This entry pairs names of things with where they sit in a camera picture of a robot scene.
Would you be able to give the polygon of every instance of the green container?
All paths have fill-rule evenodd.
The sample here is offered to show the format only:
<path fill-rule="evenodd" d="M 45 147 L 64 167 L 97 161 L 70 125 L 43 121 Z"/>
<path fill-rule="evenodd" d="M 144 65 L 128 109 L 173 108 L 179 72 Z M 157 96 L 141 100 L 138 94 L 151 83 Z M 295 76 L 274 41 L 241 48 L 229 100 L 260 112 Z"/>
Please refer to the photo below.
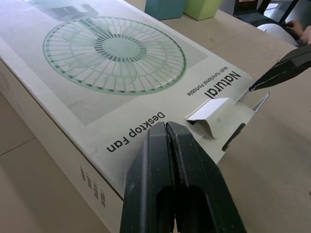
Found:
<path fill-rule="evenodd" d="M 184 13 L 196 20 L 215 16 L 222 0 L 188 0 Z"/>

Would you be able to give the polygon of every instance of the person's hand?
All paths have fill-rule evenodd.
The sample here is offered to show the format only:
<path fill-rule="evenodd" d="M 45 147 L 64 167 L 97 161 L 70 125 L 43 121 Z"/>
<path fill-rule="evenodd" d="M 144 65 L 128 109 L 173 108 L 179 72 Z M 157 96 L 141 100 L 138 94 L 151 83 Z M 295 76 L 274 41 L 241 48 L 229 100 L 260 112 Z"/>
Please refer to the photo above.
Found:
<path fill-rule="evenodd" d="M 292 20 L 289 21 L 288 23 L 285 24 L 285 26 L 293 29 L 295 31 L 295 33 L 299 36 L 302 37 L 303 34 L 303 27 L 302 24 L 298 21 Z"/>
<path fill-rule="evenodd" d="M 311 46 L 311 26 L 308 26 L 302 34 L 301 40 Z"/>

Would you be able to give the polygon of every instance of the fan grille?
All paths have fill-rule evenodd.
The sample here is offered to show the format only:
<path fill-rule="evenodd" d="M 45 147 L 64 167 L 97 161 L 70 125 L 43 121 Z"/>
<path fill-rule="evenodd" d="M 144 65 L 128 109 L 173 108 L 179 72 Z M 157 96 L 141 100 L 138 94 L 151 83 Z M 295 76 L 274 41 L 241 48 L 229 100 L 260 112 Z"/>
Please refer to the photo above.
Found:
<path fill-rule="evenodd" d="M 142 95 L 170 87 L 186 69 L 182 49 L 146 24 L 114 17 L 80 18 L 49 32 L 44 55 L 63 77 L 111 94 Z"/>

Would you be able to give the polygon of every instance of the beige table surface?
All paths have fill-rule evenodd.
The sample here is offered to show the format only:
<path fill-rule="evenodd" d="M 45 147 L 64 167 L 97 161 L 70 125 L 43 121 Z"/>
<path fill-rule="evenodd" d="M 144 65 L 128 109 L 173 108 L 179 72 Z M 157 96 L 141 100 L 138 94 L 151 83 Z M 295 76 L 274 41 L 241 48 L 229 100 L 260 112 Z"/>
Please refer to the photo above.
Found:
<path fill-rule="evenodd" d="M 145 0 L 128 2 L 144 9 Z M 223 12 L 163 22 L 257 77 L 294 49 Z M 311 232 L 310 90 L 310 70 L 270 88 L 219 163 L 250 233 Z M 265 92 L 251 93 L 247 104 Z M 107 232 L 1 94 L 0 155 L 0 232 Z"/>

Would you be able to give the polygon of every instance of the desktop fan box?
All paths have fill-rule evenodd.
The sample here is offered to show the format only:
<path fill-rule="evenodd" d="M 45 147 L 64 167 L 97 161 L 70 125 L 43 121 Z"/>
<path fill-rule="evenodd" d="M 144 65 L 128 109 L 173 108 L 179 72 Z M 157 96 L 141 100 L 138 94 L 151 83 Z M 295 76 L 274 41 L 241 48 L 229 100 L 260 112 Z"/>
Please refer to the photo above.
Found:
<path fill-rule="evenodd" d="M 112 233 L 150 127 L 187 126 L 217 163 L 255 113 L 250 75 L 126 2 L 0 5 L 0 91 Z"/>

